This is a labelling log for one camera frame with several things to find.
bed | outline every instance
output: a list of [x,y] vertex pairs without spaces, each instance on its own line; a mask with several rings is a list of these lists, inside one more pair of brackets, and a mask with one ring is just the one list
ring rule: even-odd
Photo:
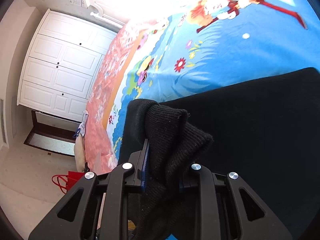
[[320,70],[320,21],[307,0],[190,0],[129,21],[110,45],[90,95],[85,155],[97,174],[116,165],[126,107],[169,101],[305,67]]

black knit fabric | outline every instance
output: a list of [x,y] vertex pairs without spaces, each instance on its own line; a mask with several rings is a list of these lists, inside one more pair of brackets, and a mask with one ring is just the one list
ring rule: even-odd
[[186,110],[137,99],[128,112],[135,116],[127,122],[127,115],[125,123],[133,132],[130,143],[145,138],[150,142],[145,191],[129,195],[128,218],[137,225],[134,240],[166,239],[187,210],[179,195],[179,177],[208,150],[212,137],[187,122]]
[[[186,109],[188,122],[214,142],[199,163],[211,171],[235,171],[297,239],[320,208],[320,75],[314,68],[256,79],[161,103]],[[128,126],[128,107],[119,162],[142,149]],[[194,202],[174,228],[179,240],[193,239]],[[139,211],[132,207],[129,212]]]

beige pillow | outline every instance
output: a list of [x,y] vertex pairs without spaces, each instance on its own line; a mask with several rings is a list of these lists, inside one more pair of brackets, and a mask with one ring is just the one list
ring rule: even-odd
[[85,165],[84,140],[81,134],[79,134],[79,136],[76,138],[76,143],[73,150],[75,152],[77,171],[84,172],[84,165]]

cartoon character print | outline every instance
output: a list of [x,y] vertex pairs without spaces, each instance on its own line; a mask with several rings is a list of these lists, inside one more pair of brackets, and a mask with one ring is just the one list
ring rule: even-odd
[[141,49],[142,46],[147,42],[149,35],[153,35],[153,34],[156,34],[158,31],[164,30],[168,25],[169,25],[168,20],[161,20],[160,22],[155,24],[151,31],[143,34],[141,41],[140,41],[140,44],[137,47],[137,50]]
[[185,14],[181,17],[180,22],[178,23],[178,27],[181,27],[181,26],[182,26],[182,24],[184,23],[184,21],[186,20],[186,18],[187,18],[187,14],[185,13]]
[[137,85],[140,86],[143,82],[146,81],[148,76],[148,70],[150,69],[154,58],[148,56],[141,64],[140,68],[137,71],[137,76],[139,77]]
[[[303,28],[306,30],[308,29],[300,14],[268,3],[265,0],[200,0],[198,4],[192,10],[190,10],[189,14],[187,15],[187,21],[191,24],[200,25],[201,27],[197,29],[197,33],[199,33],[204,28],[218,20],[234,19],[239,15],[240,9],[244,9],[252,3],[261,4],[291,15],[298,20]],[[212,13],[226,7],[229,7],[227,11],[219,13],[215,18],[211,16]]]

pink blanket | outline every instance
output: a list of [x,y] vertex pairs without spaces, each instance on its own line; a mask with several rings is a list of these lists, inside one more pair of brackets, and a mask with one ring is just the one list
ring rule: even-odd
[[143,23],[130,21],[124,26],[111,42],[93,85],[86,108],[89,117],[84,136],[84,149],[89,168],[97,174],[110,172],[117,165],[116,156],[102,125],[104,110],[113,90],[116,75],[123,67],[139,33],[154,24],[156,24],[154,20]]

